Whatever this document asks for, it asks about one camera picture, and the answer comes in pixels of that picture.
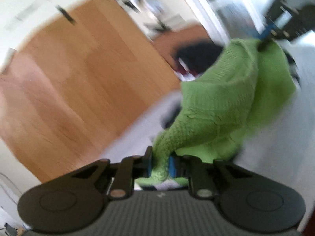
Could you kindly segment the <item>striped blue bed sheet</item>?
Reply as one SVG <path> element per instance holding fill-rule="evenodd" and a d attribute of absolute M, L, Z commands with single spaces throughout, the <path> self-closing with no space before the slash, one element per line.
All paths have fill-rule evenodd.
<path fill-rule="evenodd" d="M 248 138 L 237 156 L 237 165 L 290 186 L 305 200 L 303 231 L 314 209 L 314 32 L 292 43 L 281 43 L 296 61 L 300 85 L 291 102 L 270 125 Z M 174 91 L 151 106 L 101 157 L 120 162 L 142 155 L 161 131 L 161 122 L 181 100 Z"/>

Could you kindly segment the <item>black knit sweater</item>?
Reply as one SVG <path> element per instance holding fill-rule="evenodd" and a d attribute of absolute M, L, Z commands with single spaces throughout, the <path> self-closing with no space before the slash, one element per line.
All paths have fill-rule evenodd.
<path fill-rule="evenodd" d="M 223 46 L 209 41 L 181 46 L 173 56 L 176 65 L 175 71 L 182 75 L 202 74 L 215 63 L 223 49 Z"/>

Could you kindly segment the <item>wooden headboard panel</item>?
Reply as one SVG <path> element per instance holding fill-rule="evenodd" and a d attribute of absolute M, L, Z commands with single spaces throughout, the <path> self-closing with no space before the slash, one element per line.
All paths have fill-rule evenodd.
<path fill-rule="evenodd" d="M 1 75 L 1 138 L 46 182 L 98 159 L 178 78 L 114 0 L 36 32 Z"/>

